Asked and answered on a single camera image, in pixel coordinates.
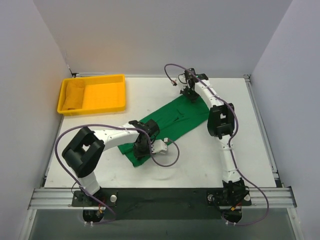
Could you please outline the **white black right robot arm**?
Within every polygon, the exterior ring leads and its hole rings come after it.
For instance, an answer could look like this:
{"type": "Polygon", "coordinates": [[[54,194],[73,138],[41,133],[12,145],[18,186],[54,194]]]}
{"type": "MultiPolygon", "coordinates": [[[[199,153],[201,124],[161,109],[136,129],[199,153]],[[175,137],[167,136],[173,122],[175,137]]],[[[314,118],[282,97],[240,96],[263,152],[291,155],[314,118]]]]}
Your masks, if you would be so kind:
{"type": "Polygon", "coordinates": [[[184,78],[186,86],[180,93],[193,102],[201,98],[209,109],[207,130],[219,144],[222,166],[223,190],[220,200],[228,205],[237,204],[248,194],[248,189],[233,160],[233,145],[229,143],[235,132],[234,106],[219,97],[204,73],[196,74],[193,68],[187,68],[184,78]]]}

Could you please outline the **green t-shirt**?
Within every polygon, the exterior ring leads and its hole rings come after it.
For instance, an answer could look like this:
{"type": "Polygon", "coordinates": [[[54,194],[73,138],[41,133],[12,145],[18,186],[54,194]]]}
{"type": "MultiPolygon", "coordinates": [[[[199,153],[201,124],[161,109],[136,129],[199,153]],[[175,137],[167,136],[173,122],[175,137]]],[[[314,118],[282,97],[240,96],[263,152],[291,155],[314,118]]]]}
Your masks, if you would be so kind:
{"type": "Polygon", "coordinates": [[[156,137],[158,140],[169,138],[176,141],[198,127],[208,117],[209,109],[201,98],[191,102],[187,97],[181,95],[140,121],[146,123],[153,120],[158,124],[159,134],[156,137]]]}

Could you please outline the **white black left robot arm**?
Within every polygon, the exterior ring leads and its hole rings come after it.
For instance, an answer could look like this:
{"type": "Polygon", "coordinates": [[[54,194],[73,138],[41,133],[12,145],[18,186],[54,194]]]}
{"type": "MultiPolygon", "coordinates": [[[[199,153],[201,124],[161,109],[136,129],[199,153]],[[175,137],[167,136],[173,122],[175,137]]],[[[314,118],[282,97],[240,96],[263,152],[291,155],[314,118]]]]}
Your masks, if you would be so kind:
{"type": "Polygon", "coordinates": [[[150,145],[156,140],[160,128],[154,120],[146,123],[132,120],[120,129],[93,131],[82,127],[62,151],[62,157],[86,190],[83,199],[91,206],[100,203],[102,193],[94,170],[103,151],[124,144],[133,144],[133,159],[141,161],[150,156],[150,145]]]}

